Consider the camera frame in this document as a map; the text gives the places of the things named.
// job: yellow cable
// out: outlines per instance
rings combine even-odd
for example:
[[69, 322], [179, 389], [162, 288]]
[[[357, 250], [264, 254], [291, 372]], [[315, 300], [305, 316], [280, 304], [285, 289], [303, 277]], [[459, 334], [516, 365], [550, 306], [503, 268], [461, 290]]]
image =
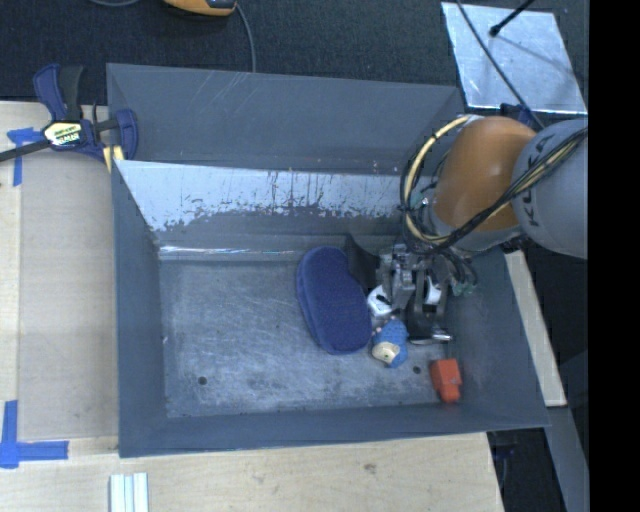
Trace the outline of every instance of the yellow cable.
[[[420, 151], [418, 151], [418, 154], [414, 158], [413, 163], [411, 164], [411, 167], [409, 168], [409, 172], [407, 173], [407, 178], [406, 178], [406, 181], [404, 183], [404, 197], [403, 197], [405, 204], [409, 203], [409, 198], [411, 196], [411, 190], [413, 189], [413, 186], [414, 186], [413, 180], [416, 177], [416, 174], [418, 172], [418, 168], [420, 167], [420, 164], [424, 160], [426, 154], [429, 152], [431, 147], [443, 135], [445, 135], [449, 131], [453, 130], [454, 128], [460, 126], [461, 124], [466, 123], [470, 118], [471, 118], [471, 116], [466, 115], [466, 116], [459, 117], [459, 118], [447, 123], [442, 128], [440, 128], [437, 132], [435, 132], [431, 137], [429, 137], [427, 139], [427, 141], [423, 144], [423, 146], [420, 148]], [[416, 225], [413, 222], [413, 219], [411, 218], [411, 216], [409, 215], [408, 212], [405, 212], [405, 221], [407, 223], [407, 227], [409, 228], [409, 231], [411, 231], [411, 233], [416, 238], [418, 238], [419, 240], [422, 240], [423, 242], [436, 243], [438, 241], [444, 241], [447, 238], [446, 236], [434, 236], [434, 237], [431, 237], [429, 235], [425, 235], [424, 233], [422, 233], [416, 227]]]

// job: orange object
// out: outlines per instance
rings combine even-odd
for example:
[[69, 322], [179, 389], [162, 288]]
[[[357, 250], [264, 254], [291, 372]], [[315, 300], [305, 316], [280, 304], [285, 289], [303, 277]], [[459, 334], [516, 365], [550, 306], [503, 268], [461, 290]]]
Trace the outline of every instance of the orange object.
[[440, 399], [451, 404], [460, 400], [460, 386], [462, 377], [458, 361], [455, 359], [439, 359], [429, 366], [431, 382], [433, 387], [440, 394]]

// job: black cord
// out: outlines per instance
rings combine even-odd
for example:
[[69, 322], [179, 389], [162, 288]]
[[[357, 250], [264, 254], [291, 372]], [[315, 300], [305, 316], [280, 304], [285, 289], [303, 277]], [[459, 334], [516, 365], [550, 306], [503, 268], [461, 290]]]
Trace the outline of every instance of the black cord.
[[114, 3], [107, 0], [89, 0], [92, 4], [101, 5], [103, 7], [127, 7], [128, 5], [137, 4], [140, 0], [123, 0], [122, 2]]
[[244, 24], [244, 28], [247, 31], [247, 37], [249, 38], [249, 49], [251, 50], [251, 71], [253, 73], [256, 72], [256, 48], [253, 44], [253, 34], [251, 33], [251, 27], [249, 26], [249, 22], [247, 21], [247, 17], [244, 15], [244, 11], [240, 4], [236, 4], [238, 8], [238, 14], [240, 14], [240, 18], [242, 19], [242, 23]]
[[504, 72], [502, 71], [502, 69], [500, 69], [500, 66], [498, 65], [496, 60], [493, 58], [493, 55], [491, 55], [491, 52], [489, 51], [489, 48], [487, 48], [487, 46], [484, 44], [484, 42], [482, 41], [482, 38], [480, 37], [480, 34], [478, 34], [478, 31], [476, 30], [476, 27], [474, 27], [473, 23], [471, 22], [471, 19], [469, 18], [469, 15], [467, 14], [467, 11], [462, 6], [462, 2], [460, 2], [460, 0], [456, 0], [456, 3], [458, 4], [458, 8], [460, 9], [460, 12], [462, 13], [462, 16], [464, 17], [465, 21], [467, 22], [467, 25], [471, 29], [471, 32], [473, 32], [474, 37], [478, 41], [478, 44], [480, 45], [480, 47], [482, 48], [484, 53], [487, 55], [487, 57], [491, 61], [491, 64], [493, 64], [493, 67], [496, 69], [496, 71], [498, 72], [498, 74], [500, 75], [500, 77], [502, 78], [504, 83], [506, 84], [506, 86], [511, 90], [513, 95], [516, 98], [518, 98], [518, 101], [520, 102], [520, 104], [529, 111], [529, 114], [531, 115], [533, 120], [536, 123], [538, 123], [540, 128], [545, 128], [544, 123], [538, 118], [538, 116], [536, 116], [533, 113], [531, 108], [529, 108], [529, 105], [527, 105], [527, 102], [520, 95], [520, 93], [517, 91], [515, 86], [511, 83], [511, 81], [507, 78], [507, 75], [505, 75]]

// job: blue sponge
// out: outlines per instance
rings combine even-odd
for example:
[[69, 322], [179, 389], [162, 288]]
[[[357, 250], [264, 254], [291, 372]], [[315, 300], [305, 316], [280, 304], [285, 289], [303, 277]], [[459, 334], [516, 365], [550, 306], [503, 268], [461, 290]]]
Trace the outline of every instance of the blue sponge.
[[369, 343], [367, 299], [343, 251], [323, 246], [307, 252], [298, 265], [297, 292], [309, 331], [327, 352], [349, 354]]

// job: wooden board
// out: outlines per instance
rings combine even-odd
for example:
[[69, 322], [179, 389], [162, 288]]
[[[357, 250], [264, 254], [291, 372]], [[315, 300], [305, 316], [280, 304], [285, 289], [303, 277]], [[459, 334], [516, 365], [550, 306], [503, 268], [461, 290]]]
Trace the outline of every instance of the wooden board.
[[92, 446], [0, 472], [0, 511], [107, 511], [109, 476], [137, 472], [157, 512], [504, 510], [483, 434], [133, 460]]

